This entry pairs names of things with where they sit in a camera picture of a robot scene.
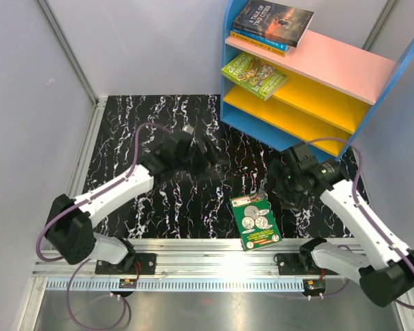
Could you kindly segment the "blue 26-Storey Treehouse book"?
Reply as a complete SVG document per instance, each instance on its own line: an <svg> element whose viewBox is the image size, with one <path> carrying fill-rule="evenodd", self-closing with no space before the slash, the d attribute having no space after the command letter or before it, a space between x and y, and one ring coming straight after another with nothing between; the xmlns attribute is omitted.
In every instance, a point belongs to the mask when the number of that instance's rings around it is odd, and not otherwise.
<svg viewBox="0 0 414 331"><path fill-rule="evenodd" d="M290 48L290 46L286 45L285 43L272 41L270 39L267 39L267 38L264 38L264 37L261 37L261 36L255 35L255 34L251 34L251 33L246 32L246 31L237 30L237 29L234 29L234 28L230 29L230 35L233 36L233 37L236 37L236 38L241 38L241 39L243 39L244 41L247 41L247 42L257 41L259 43L263 43L265 45L272 46L272 47L274 47L278 50L284 51L284 52L287 51Z"/></svg>

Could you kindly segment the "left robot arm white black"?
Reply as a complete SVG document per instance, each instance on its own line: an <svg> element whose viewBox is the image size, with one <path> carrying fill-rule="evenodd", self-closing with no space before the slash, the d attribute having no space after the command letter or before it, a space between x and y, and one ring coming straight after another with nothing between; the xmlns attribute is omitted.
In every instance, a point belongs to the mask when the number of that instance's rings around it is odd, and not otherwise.
<svg viewBox="0 0 414 331"><path fill-rule="evenodd" d="M125 203L150 192L176 172L198 177L218 161L219 149L205 135L196 139L186 131L176 131L151 152L135 157L133 165L109 182L70 198L65 194L52 203L41 236L70 265L94 259L115 272L139 270L133 244L127 239L95 231L98 224Z"/></svg>

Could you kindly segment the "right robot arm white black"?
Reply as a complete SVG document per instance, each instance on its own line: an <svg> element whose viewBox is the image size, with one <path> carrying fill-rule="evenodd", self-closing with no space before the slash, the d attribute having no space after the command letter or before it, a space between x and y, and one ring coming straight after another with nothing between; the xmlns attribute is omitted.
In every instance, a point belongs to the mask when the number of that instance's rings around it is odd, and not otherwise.
<svg viewBox="0 0 414 331"><path fill-rule="evenodd" d="M371 302L385 307L414 288L414 249L399 239L357 191L357 179L335 159L318 161L307 142L281 153L268 167L268 189L287 210L299 211L318 198L348 227L363 254L318 237L299 247L299 267L307 274L330 270L359 284Z"/></svg>

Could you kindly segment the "green 65-Storey Treehouse book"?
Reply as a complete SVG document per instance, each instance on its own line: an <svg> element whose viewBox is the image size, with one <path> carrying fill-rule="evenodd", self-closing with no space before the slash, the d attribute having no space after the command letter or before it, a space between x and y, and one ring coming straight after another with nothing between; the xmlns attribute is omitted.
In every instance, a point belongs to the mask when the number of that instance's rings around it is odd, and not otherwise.
<svg viewBox="0 0 414 331"><path fill-rule="evenodd" d="M241 52L227 63L221 73L263 101L271 98L288 80L275 66L247 52Z"/></svg>

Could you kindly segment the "A Tale of Two Cities book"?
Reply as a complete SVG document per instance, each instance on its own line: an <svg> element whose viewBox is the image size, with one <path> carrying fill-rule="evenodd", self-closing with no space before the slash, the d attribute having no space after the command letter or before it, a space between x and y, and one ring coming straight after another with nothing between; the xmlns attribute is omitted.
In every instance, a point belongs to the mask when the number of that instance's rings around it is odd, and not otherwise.
<svg viewBox="0 0 414 331"><path fill-rule="evenodd" d="M247 1L235 17L235 30L296 48L314 12L269 1Z"/></svg>

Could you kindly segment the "green coin guide book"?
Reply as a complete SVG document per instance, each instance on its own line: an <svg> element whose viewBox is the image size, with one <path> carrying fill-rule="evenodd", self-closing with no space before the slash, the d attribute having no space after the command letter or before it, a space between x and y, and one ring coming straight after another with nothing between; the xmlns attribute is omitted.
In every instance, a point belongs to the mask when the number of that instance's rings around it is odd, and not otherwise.
<svg viewBox="0 0 414 331"><path fill-rule="evenodd" d="M268 195L264 191L230 200L244 252L259 250L282 241Z"/></svg>

